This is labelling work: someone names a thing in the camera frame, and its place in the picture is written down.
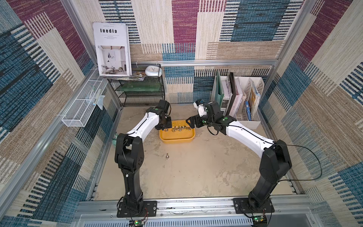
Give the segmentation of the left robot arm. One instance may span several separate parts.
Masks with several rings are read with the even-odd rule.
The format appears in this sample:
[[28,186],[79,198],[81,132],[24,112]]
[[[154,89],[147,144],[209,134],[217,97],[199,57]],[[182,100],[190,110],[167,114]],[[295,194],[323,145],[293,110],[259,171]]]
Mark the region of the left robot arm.
[[140,168],[145,157],[143,141],[152,129],[164,130],[172,127],[169,108],[169,102],[161,99],[156,107],[146,110],[135,127],[117,136],[114,160],[123,174],[125,186],[125,195],[117,205],[119,218],[146,214],[140,185]]

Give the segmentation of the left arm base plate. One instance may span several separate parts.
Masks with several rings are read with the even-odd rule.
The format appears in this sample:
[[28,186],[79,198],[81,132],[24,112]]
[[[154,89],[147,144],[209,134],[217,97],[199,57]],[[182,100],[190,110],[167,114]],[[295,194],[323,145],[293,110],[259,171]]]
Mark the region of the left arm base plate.
[[155,217],[157,214],[157,201],[143,201],[137,208],[127,206],[125,201],[117,205],[118,218]]

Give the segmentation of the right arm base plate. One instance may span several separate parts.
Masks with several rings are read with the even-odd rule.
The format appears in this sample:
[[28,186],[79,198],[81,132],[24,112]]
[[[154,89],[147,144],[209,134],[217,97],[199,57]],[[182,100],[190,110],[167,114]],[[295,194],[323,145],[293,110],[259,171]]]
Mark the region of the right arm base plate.
[[248,197],[233,198],[232,201],[236,214],[257,214],[275,212],[270,198],[262,203],[258,203],[254,199],[250,199]]

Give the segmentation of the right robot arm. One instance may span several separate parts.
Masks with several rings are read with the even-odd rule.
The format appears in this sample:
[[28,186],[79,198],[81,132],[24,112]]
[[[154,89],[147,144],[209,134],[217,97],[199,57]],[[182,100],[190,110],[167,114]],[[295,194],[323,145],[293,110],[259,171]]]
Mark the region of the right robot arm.
[[215,101],[195,101],[197,114],[186,120],[191,128],[206,126],[217,133],[229,136],[251,149],[261,159],[260,177],[248,195],[247,207],[253,212],[261,212],[270,203],[270,195],[283,176],[292,168],[287,144],[282,140],[274,141],[248,129],[234,117],[223,115]]

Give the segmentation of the yellow plastic storage box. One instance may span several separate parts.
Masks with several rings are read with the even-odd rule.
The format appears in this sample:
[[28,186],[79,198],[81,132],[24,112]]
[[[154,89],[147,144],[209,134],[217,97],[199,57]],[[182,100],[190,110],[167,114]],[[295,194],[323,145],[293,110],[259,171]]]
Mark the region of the yellow plastic storage box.
[[159,138],[166,144],[177,144],[191,142],[196,135],[185,120],[172,121],[172,128],[159,131]]

